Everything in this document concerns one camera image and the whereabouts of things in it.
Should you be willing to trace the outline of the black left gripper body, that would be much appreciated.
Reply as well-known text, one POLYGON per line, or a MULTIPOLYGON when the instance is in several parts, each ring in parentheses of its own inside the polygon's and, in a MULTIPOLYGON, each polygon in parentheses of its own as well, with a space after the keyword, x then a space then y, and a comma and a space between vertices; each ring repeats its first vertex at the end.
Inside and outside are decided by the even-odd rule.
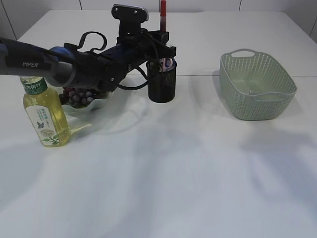
POLYGON ((176 56, 176 47, 168 46, 169 32, 141 30, 139 38, 128 36, 120 44, 115 58, 115 73, 127 74, 143 63, 153 62, 161 67, 159 60, 176 56))

